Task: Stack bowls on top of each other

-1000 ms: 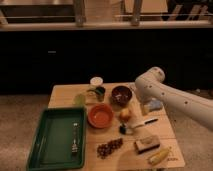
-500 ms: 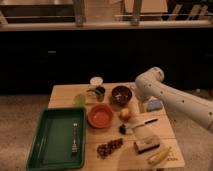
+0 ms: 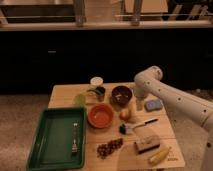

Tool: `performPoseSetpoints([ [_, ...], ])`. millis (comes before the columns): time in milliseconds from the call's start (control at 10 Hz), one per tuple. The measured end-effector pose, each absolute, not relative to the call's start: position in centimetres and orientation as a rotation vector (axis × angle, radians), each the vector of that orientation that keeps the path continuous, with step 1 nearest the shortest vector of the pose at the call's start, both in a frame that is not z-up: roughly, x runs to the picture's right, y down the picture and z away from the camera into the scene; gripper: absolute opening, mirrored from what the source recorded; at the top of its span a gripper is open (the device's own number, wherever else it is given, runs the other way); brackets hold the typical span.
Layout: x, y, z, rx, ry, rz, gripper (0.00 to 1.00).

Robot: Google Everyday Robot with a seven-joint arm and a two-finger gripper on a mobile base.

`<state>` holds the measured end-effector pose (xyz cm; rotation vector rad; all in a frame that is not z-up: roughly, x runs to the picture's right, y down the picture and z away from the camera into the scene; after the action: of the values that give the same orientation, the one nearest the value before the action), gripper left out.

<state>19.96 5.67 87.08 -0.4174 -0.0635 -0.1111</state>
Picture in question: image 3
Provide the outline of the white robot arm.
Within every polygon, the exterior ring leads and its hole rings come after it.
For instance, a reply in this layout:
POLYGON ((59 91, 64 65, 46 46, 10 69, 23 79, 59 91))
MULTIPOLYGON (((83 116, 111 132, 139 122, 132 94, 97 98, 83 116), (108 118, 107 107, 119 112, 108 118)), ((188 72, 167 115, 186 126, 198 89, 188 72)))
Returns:
POLYGON ((161 82, 163 72, 151 66, 134 77, 134 95, 143 99, 149 93, 169 103, 208 132, 200 171, 213 171, 213 102, 188 94, 161 82))

